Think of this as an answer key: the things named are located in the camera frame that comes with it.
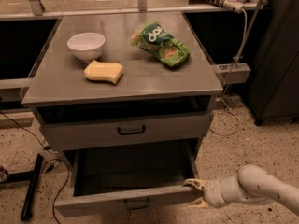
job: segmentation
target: terrazzo floor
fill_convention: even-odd
[[[265,121],[263,126],[255,126],[254,117],[239,96],[228,97],[227,103],[235,116],[228,113],[221,102],[216,103],[215,117],[196,159],[200,177],[212,179],[234,175],[241,166],[250,163],[263,167],[288,184],[299,187],[299,124],[289,120],[274,120]],[[42,140],[35,121],[26,128]],[[43,151],[36,139],[20,128],[1,129],[0,148],[0,163],[11,173],[32,170],[37,153],[42,154],[44,163],[57,158],[56,155]],[[52,171],[43,173],[42,170],[32,206],[33,217],[28,223],[57,223],[53,218],[52,205],[67,178],[67,171],[60,162]],[[24,181],[0,186],[1,224],[22,223],[20,216],[28,184],[29,182]],[[58,200],[68,195],[68,184]],[[60,223],[72,224],[299,223],[297,215],[278,203],[256,206],[235,203],[222,209],[198,209],[180,204],[71,218],[64,218],[57,211],[55,213]]]

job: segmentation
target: countertop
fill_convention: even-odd
[[[146,51],[130,45],[131,36],[152,21],[158,21],[191,49],[190,58],[180,68],[170,69]],[[99,61],[123,65],[116,85],[85,78],[86,64],[75,58],[66,45],[72,35],[83,32],[98,32],[106,37],[105,53]],[[68,105],[213,95],[221,91],[220,82],[181,12],[79,15],[62,18],[22,104]]]

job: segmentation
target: white bowl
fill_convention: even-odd
[[[78,59],[88,63],[103,54],[105,41],[101,34],[83,33],[72,36],[67,41],[67,46]]]

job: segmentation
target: open drawer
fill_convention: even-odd
[[[206,135],[211,112],[195,97],[39,107],[53,150],[110,147]]]
[[[71,197],[55,207],[73,217],[188,203],[201,192],[183,181],[197,177],[188,141],[78,150]]]

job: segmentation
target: green chip bag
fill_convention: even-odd
[[[157,21],[133,35],[131,45],[147,51],[170,67],[182,65],[190,55],[189,48],[167,33]]]

